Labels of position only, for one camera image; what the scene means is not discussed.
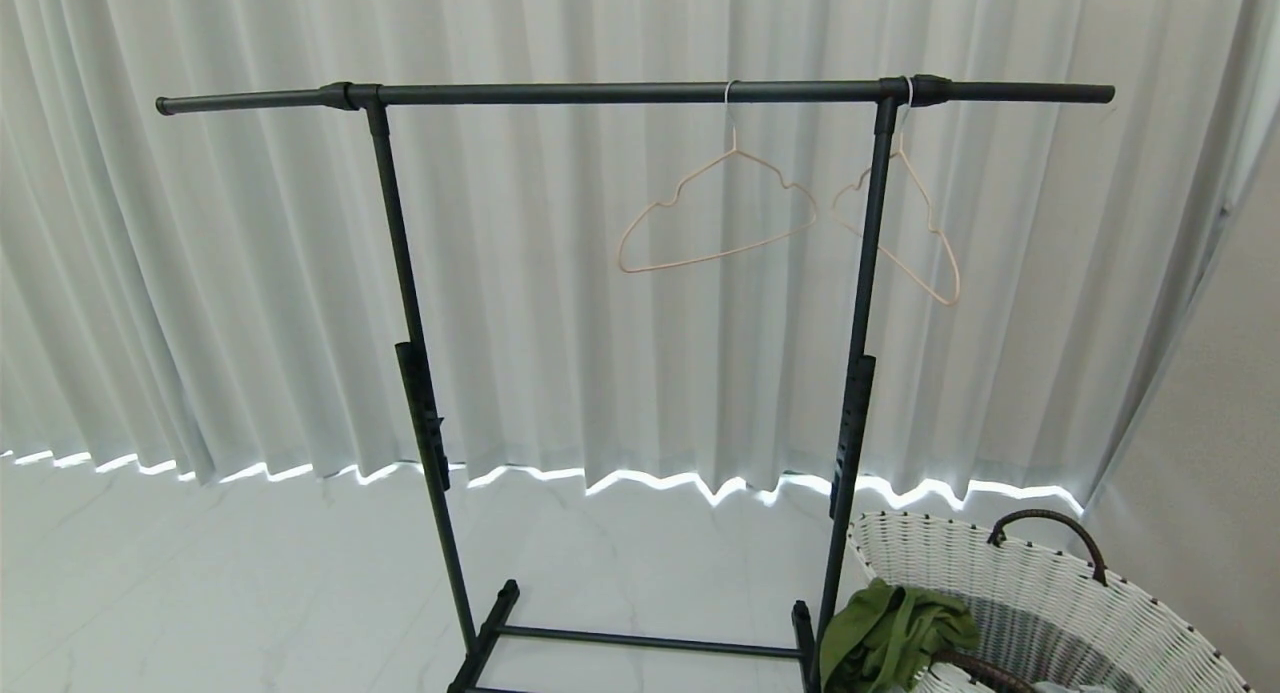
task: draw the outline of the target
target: white marble floor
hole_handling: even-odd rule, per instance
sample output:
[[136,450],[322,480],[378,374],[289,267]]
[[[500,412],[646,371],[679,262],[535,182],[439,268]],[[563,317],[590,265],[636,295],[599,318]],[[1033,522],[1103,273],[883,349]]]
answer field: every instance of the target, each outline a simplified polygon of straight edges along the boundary
[[[477,624],[507,578],[522,591],[511,621],[525,625],[790,646],[792,602],[817,615],[820,493],[783,487],[765,505],[742,492],[713,507],[692,485],[622,482],[585,496],[580,478],[511,471],[467,488],[454,475]],[[435,693],[462,661],[413,469],[366,485],[255,477],[201,488],[133,466],[0,461],[0,503],[4,693]],[[883,506],[859,493],[859,509]],[[937,498],[914,507],[950,510]],[[850,570],[841,598],[858,584]],[[503,640],[481,680],[773,693],[799,690],[799,667]]]

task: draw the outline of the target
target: laundry basket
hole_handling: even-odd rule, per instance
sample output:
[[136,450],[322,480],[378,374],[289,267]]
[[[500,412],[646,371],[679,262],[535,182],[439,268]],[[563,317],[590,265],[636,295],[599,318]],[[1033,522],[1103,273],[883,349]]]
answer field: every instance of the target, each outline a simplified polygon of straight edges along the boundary
[[[1092,561],[1005,537],[1025,518],[1069,525]],[[863,514],[850,544],[868,579],[929,588],[969,605],[982,633],[973,655],[1025,681],[1105,685],[1116,693],[1240,693],[1252,688],[1193,626],[1108,574],[1079,523],[1048,510],[1010,514],[992,529],[906,512]],[[992,690],[934,662],[916,692]]]

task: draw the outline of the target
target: wire hanger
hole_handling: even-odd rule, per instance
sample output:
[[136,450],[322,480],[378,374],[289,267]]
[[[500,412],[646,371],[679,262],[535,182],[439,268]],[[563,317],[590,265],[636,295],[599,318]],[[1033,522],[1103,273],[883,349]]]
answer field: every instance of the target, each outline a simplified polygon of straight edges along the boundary
[[[942,293],[938,293],[937,289],[925,283],[924,279],[922,279],[919,275],[916,275],[914,270],[909,268],[909,265],[902,263],[896,255],[892,255],[892,252],[888,251],[884,246],[877,246],[877,247],[883,255],[888,256],[888,259],[893,261],[895,265],[901,268],[902,273],[909,274],[911,281],[915,281],[915,283],[920,288],[924,288],[925,293],[933,296],[933,300],[938,301],[945,306],[954,306],[956,305],[956,302],[960,301],[960,264],[956,263],[956,255],[955,252],[951,251],[951,241],[947,240],[947,234],[943,233],[941,228],[937,228],[933,224],[933,200],[932,197],[929,197],[929,192],[924,191],[924,184],[920,183],[920,177],[916,175],[915,168],[914,165],[911,165],[911,159],[906,155],[906,117],[911,113],[911,102],[915,99],[915,87],[911,85],[911,78],[909,76],[904,76],[902,78],[906,81],[906,110],[902,113],[902,124],[899,126],[897,129],[897,150],[892,151],[890,159],[899,158],[902,160],[902,165],[906,167],[906,173],[911,177],[911,182],[915,183],[915,191],[920,191],[920,196],[924,199],[924,209],[925,209],[924,224],[928,228],[929,233],[937,236],[938,240],[942,241],[942,250],[946,251],[947,260],[951,261],[951,275],[952,279],[955,279],[955,293],[950,298],[943,297]],[[860,229],[854,227],[851,223],[836,215],[836,206],[840,204],[840,196],[845,196],[845,193],[849,191],[859,191],[863,187],[863,183],[867,182],[867,175],[870,172],[872,172],[870,168],[863,170],[863,173],[858,177],[856,183],[850,183],[849,186],[841,188],[840,192],[836,193],[836,197],[831,201],[831,215],[833,219],[836,219],[836,223],[840,223],[845,228],[849,228],[851,232],[854,232],[854,234],[859,237],[861,237],[863,232],[860,232]]]
[[[622,240],[618,241],[617,264],[618,264],[618,269],[621,269],[622,273],[649,273],[652,270],[666,270],[666,269],[669,269],[669,268],[680,268],[682,265],[692,265],[695,263],[705,263],[705,261],[709,261],[709,260],[727,257],[727,256],[731,256],[733,254],[740,254],[740,252],[744,252],[744,251],[749,251],[751,249],[759,249],[762,246],[767,246],[767,245],[773,243],[776,241],[781,241],[782,238],[786,238],[788,236],[794,236],[794,234],[804,231],[805,228],[813,225],[814,223],[818,223],[818,201],[813,197],[813,193],[810,193],[808,188],[805,188],[800,183],[795,183],[795,182],[787,181],[786,177],[782,174],[782,172],[778,170],[777,165],[773,165],[769,161],[767,161],[767,160],[764,160],[762,158],[756,158],[756,156],[754,156],[754,155],[751,155],[751,154],[749,154],[749,152],[746,152],[746,151],[744,151],[744,150],[741,150],[741,149],[737,147],[737,122],[733,120],[733,111],[730,110],[730,105],[728,105],[728,91],[733,86],[733,83],[736,83],[736,81],[730,81],[728,83],[724,85],[724,114],[728,115],[730,128],[731,128],[732,135],[733,135],[733,137],[732,137],[732,141],[733,141],[732,147],[730,147],[730,150],[727,150],[727,151],[723,151],[723,154],[721,154],[716,160],[712,160],[710,163],[703,165],[698,170],[690,173],[689,175],[685,175],[680,181],[680,183],[676,183],[676,195],[672,196],[672,199],[669,201],[654,201],[654,202],[649,204],[648,206],[645,206],[645,209],[640,211],[640,215],[636,215],[636,219],[632,220],[631,225],[627,225],[626,232],[622,233]],[[709,169],[716,168],[717,165],[719,165],[719,164],[724,163],[726,160],[731,159],[732,156],[742,156],[742,158],[745,158],[745,159],[748,159],[750,161],[754,161],[754,163],[758,163],[760,165],[763,165],[764,168],[768,168],[769,170],[772,170],[774,173],[774,175],[778,177],[778,184],[781,184],[783,190],[795,188],[796,191],[800,191],[801,193],[804,193],[804,196],[806,199],[809,199],[809,214],[810,214],[809,215],[809,220],[806,220],[805,223],[800,224],[796,228],[792,228],[791,231],[786,231],[783,233],[778,233],[777,236],[772,236],[769,238],[764,238],[763,241],[751,243],[749,246],[736,247],[736,249],[730,250],[730,251],[722,251],[722,252],[718,252],[718,254],[691,257],[689,260],[678,260],[676,263],[660,263],[660,264],[657,264],[657,265],[643,265],[640,268],[627,268],[627,265],[625,263],[622,263],[622,254],[623,254],[623,250],[627,246],[627,238],[630,238],[631,233],[635,232],[636,227],[640,225],[640,222],[643,222],[645,219],[645,215],[649,215],[657,208],[675,208],[675,205],[677,204],[677,201],[680,201],[680,193],[682,191],[685,191],[685,186],[687,186],[694,178],[698,178],[703,173],[708,173]]]

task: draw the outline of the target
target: pleated curtain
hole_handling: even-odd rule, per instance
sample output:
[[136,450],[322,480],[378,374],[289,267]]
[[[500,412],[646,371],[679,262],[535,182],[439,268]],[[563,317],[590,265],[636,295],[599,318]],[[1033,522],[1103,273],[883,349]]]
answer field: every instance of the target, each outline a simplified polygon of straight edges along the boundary
[[[1083,500],[1202,254],[1243,1],[0,0],[0,443],[200,480],[416,460],[364,117],[163,118],[156,96],[933,73],[1117,95],[906,117],[964,288],[938,306],[882,256],[863,473]],[[814,191],[819,223],[644,275],[616,268],[618,238],[726,150],[724,106],[392,109],[451,460],[712,488],[829,475],[859,238],[827,208],[869,163],[873,109],[735,106],[742,149]],[[863,205],[836,213],[859,224]],[[732,161],[626,255],[710,254],[808,213]],[[947,292],[924,222],[895,163],[883,243]]]

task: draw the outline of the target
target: clothes rack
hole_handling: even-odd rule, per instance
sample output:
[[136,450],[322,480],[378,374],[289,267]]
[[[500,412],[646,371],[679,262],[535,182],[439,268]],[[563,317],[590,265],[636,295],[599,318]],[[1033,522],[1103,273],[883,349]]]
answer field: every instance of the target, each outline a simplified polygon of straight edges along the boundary
[[[605,643],[668,651],[728,653],[767,658],[794,660],[800,667],[804,693],[818,693],[818,657],[815,640],[831,621],[836,607],[844,562],[845,532],[854,502],[854,482],[861,457],[863,433],[870,409],[872,379],[876,359],[867,355],[867,329],[870,320],[872,283],[879,243],[881,219],[884,209],[884,187],[893,127],[900,106],[923,108],[947,101],[1024,101],[1105,104],[1115,95],[1112,86],[1070,83],[991,83],[956,82],[937,76],[881,78],[878,81],[737,81],[726,95],[724,82],[700,83],[530,83],[474,86],[383,86],[379,83],[329,83],[320,88],[297,91],[265,91],[214,96],[192,96],[155,101],[164,115],[182,113],[252,110],[266,108],[325,106],[338,110],[365,111],[372,137],[383,204],[390,228],[392,251],[399,279],[408,341],[397,343],[404,396],[408,401],[413,434],[417,439],[422,474],[435,518],[444,565],[457,607],[458,628],[466,656],[448,693],[518,693],[485,688],[480,684],[485,664],[500,637],[538,638],[577,643]],[[746,104],[746,102],[874,102],[876,123],[867,215],[858,264],[858,286],[854,298],[854,322],[850,332],[849,364],[840,419],[840,438],[831,488],[831,544],[823,580],[817,635],[809,607],[796,601],[791,607],[795,647],[754,646],[713,640],[690,640],[652,635],[622,635],[588,630],[535,628],[507,623],[520,598],[515,580],[498,592],[498,598],[477,630],[471,615],[462,561],[449,520],[445,491],[449,488],[448,459],[440,437],[442,418],[435,405],[431,369],[428,360],[417,288],[410,261],[408,237],[401,206],[396,164],[392,156],[390,126],[387,109],[397,105],[607,105],[607,104]]]

